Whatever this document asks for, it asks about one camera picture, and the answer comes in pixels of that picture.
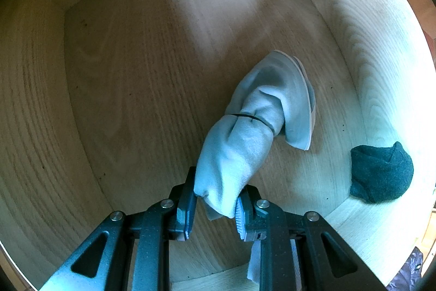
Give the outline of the dark teal sock ball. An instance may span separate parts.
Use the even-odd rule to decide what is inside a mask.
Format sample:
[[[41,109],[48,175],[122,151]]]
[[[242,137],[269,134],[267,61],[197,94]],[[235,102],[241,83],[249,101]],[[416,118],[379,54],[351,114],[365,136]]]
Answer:
[[[390,147],[359,145],[351,149],[350,156],[350,195],[366,203],[397,199],[412,183],[412,158],[399,141]]]

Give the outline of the grey cloth bundle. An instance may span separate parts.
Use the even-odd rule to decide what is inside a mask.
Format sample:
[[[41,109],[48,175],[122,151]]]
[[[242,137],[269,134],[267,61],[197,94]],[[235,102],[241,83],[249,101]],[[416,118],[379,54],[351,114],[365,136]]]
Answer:
[[[237,198],[283,135],[310,148],[316,96],[303,63],[272,51],[237,85],[224,115],[208,132],[196,164],[194,193],[210,220],[234,218]]]

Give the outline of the purple puffy jacket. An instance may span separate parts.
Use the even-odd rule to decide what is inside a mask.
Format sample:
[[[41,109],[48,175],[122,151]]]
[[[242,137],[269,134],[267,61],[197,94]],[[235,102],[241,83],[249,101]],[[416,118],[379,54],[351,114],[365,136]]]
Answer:
[[[416,289],[421,280],[421,268],[423,266],[423,254],[415,247],[409,258],[398,271],[395,277],[388,283],[388,291],[412,291]]]

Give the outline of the light blue knit sock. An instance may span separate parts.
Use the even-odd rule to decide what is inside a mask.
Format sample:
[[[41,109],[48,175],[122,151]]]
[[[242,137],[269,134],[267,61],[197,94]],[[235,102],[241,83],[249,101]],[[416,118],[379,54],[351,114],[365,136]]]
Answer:
[[[299,258],[296,248],[296,241],[291,239],[290,246],[293,257],[294,273],[296,277],[296,290],[302,290],[301,272],[299,267]],[[261,242],[255,241],[251,248],[250,261],[247,267],[247,279],[255,284],[260,283],[261,275]]]

